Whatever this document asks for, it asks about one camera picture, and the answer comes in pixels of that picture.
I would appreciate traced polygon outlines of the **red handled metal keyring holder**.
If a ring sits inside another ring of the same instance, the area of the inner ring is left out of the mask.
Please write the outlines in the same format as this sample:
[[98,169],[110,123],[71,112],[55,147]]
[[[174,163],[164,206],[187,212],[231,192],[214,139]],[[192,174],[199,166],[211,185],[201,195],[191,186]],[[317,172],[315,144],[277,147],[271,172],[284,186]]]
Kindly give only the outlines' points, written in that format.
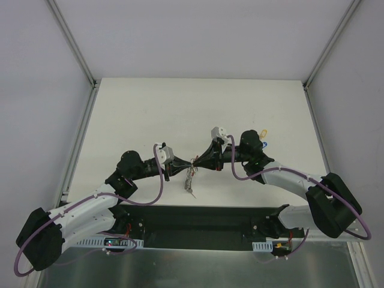
[[187,169],[187,175],[186,175],[186,179],[185,179],[185,183],[184,183],[184,190],[186,192],[188,192],[190,195],[192,195],[194,198],[196,198],[196,196],[193,193],[192,181],[193,181],[193,177],[195,176],[195,174],[198,171],[198,168],[194,166],[194,162],[198,159],[198,157],[199,156],[197,155],[191,159],[191,161],[190,161],[191,165]]

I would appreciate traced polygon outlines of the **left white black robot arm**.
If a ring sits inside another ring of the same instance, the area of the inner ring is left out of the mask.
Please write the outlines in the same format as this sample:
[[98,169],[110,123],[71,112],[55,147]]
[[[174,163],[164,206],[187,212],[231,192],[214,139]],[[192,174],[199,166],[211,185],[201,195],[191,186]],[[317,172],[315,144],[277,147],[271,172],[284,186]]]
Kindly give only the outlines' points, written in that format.
[[33,271],[42,271],[54,264],[60,255],[77,241],[93,234],[111,230],[121,233],[127,219],[118,213],[121,202],[132,204],[130,197],[137,191],[134,181],[159,176],[164,182],[192,164],[173,155],[168,146],[153,147],[153,158],[143,161],[136,151],[123,153],[116,170],[95,191],[80,200],[45,211],[32,211],[16,239],[19,248],[14,273],[25,256]]

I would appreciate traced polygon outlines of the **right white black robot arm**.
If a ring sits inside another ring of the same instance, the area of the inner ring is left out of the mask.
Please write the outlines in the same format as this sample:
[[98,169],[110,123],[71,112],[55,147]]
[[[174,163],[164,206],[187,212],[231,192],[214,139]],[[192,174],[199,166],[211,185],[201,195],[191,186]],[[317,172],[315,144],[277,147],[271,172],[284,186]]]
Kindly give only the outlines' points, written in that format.
[[257,181],[284,189],[307,201],[306,205],[285,204],[257,224],[259,232],[279,238],[291,229],[318,229],[330,238],[348,233],[359,239],[370,239],[371,232],[363,221],[362,208],[341,177],[297,171],[268,157],[263,142],[255,130],[241,134],[239,144],[219,127],[211,131],[209,148],[193,161],[193,166],[221,171],[231,165],[238,180]]

